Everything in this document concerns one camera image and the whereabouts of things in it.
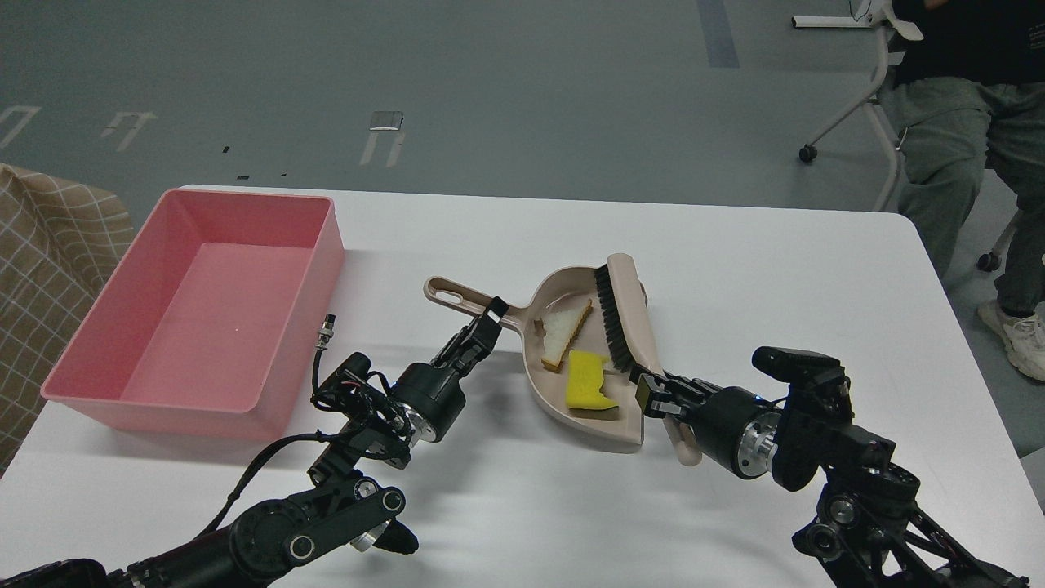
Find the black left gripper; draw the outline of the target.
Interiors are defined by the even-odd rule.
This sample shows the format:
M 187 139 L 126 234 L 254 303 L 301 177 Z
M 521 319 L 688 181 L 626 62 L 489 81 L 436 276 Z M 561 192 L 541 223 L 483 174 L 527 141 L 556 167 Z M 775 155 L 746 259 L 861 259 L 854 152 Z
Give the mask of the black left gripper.
M 501 317 L 509 305 L 493 297 L 480 316 L 466 325 L 429 363 L 412 363 L 391 389 L 391 398 L 407 407 L 413 425 L 410 443 L 437 443 L 465 406 L 460 379 L 474 371 L 500 340 Z

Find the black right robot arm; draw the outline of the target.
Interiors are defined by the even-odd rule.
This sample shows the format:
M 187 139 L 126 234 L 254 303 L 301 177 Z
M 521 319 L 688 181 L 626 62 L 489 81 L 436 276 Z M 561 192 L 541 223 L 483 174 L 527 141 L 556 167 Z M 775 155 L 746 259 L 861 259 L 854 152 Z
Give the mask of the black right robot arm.
M 786 383 L 786 397 L 769 401 L 643 364 L 629 376 L 647 417 L 682 425 L 739 478 L 770 474 L 796 492 L 825 473 L 815 516 L 792 543 L 837 587 L 1029 586 L 1028 577 L 975 558 L 918 505 L 918 476 L 895 464 L 892 440 L 852 420 L 851 381 L 838 359 L 762 346 L 753 364 Z

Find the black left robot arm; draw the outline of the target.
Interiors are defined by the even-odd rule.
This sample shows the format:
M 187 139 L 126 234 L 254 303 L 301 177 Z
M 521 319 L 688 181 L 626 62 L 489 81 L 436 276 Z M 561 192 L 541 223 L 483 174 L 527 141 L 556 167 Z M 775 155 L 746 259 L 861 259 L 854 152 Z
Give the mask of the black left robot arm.
M 507 302 L 493 298 L 426 363 L 395 381 L 373 371 L 356 351 L 324 380 L 314 378 L 310 401 L 346 418 L 336 433 L 301 433 L 270 443 L 198 536 L 157 557 L 107 572 L 94 559 L 64 559 L 4 587 L 269 587 L 344 545 L 355 550 L 413 554 L 419 542 L 399 515 L 407 496 L 358 469 L 362 458 L 402 469 L 418 442 L 440 442 L 465 406 L 460 381 L 494 350 Z M 225 516 L 269 458 L 297 442 L 324 443 L 309 467 L 311 488 L 251 505 L 231 523 Z

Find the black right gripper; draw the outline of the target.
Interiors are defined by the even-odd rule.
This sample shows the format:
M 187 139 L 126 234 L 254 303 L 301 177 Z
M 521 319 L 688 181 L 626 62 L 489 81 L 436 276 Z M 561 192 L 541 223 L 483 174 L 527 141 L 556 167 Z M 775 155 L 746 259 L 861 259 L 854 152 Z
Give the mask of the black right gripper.
M 650 418 L 682 421 L 698 448 L 741 479 L 772 471 L 781 409 L 753 392 L 727 387 L 710 394 L 698 377 L 634 369 L 637 403 Z

